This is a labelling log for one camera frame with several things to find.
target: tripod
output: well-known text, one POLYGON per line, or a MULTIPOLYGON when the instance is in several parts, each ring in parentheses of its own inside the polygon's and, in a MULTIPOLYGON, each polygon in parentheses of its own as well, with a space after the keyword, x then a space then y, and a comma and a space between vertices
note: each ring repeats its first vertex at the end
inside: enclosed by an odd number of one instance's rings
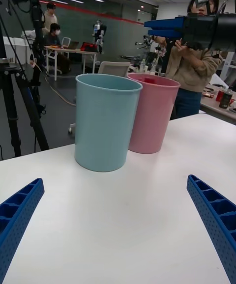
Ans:
POLYGON ((49 146, 45 137, 40 117, 37 111, 36 104, 32 97, 32 87, 26 79, 26 76, 22 69, 19 69, 17 65, 10 65, 6 58, 6 51, 0 25, 0 89, 3 91, 3 97, 6 107, 6 113, 8 118, 8 124, 11 134, 11 144, 14 148, 15 156, 21 156, 21 140, 19 138, 19 132, 17 127, 17 111, 14 99, 14 89, 11 76, 14 75, 16 83, 21 92, 24 104, 26 106, 30 125, 33 127, 35 136, 38 140, 40 149, 42 151, 48 150, 49 146))

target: bucket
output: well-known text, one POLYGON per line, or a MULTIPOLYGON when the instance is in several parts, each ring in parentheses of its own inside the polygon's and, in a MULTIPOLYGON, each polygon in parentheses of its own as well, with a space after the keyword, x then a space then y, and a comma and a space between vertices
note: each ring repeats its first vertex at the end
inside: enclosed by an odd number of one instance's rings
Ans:
POLYGON ((107 74, 76 77, 75 160, 93 171, 113 171, 126 160, 142 85, 107 74))
POLYGON ((143 85, 129 150, 156 153, 161 149, 180 84, 147 74, 128 73, 127 76, 143 85))

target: can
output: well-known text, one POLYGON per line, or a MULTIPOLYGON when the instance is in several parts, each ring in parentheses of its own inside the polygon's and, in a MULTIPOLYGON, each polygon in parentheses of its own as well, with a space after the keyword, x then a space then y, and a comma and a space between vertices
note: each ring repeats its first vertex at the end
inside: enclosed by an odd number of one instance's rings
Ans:
POLYGON ((220 89, 215 99, 216 102, 220 102, 222 100, 223 95, 224 95, 224 91, 220 89))
POLYGON ((223 95, 223 97, 222 97, 222 99, 220 101, 219 107, 226 109, 229 106, 229 104, 230 104, 230 100, 232 98, 232 95, 233 95, 232 91, 231 90, 227 90, 224 93, 224 95, 223 95))

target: light blue bucket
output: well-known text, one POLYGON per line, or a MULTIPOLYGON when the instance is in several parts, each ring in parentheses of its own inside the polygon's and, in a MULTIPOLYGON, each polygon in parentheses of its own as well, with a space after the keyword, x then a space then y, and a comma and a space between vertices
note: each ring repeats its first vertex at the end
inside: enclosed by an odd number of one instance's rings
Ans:
POLYGON ((107 74, 76 77, 75 160, 93 171, 113 171, 126 160, 143 86, 107 74))

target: person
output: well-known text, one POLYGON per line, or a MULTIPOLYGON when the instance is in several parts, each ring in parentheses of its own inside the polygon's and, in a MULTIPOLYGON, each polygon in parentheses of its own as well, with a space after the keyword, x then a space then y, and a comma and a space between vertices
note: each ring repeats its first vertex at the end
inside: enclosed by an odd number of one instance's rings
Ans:
MULTIPOLYGON (((58 46, 64 47, 60 44, 60 25, 56 23, 52 23, 50 26, 50 32, 44 36, 44 45, 45 46, 58 46)), ((66 74, 70 71, 70 59, 68 59, 63 54, 58 54, 58 69, 63 73, 66 74)))
POLYGON ((45 17, 42 17, 43 21, 44 21, 44 18, 45 18, 44 28, 43 28, 43 34, 44 35, 46 35, 47 33, 50 32, 50 26, 51 26, 52 23, 58 24, 58 19, 55 16, 55 10, 56 10, 56 5, 52 2, 49 2, 47 4, 47 10, 44 13, 45 17))
MULTIPOLYGON (((216 13, 219 0, 209 0, 209 5, 211 12, 216 13)), ((195 0, 190 1, 187 11, 207 15, 206 6, 197 8, 195 0)), ((166 46, 164 37, 155 38, 155 42, 166 46)), ((213 52, 213 57, 211 54, 208 49, 195 51, 189 49, 186 44, 182 45, 181 40, 175 42, 166 70, 167 78, 180 83, 172 119, 198 114, 202 92, 222 62, 220 54, 213 52)))

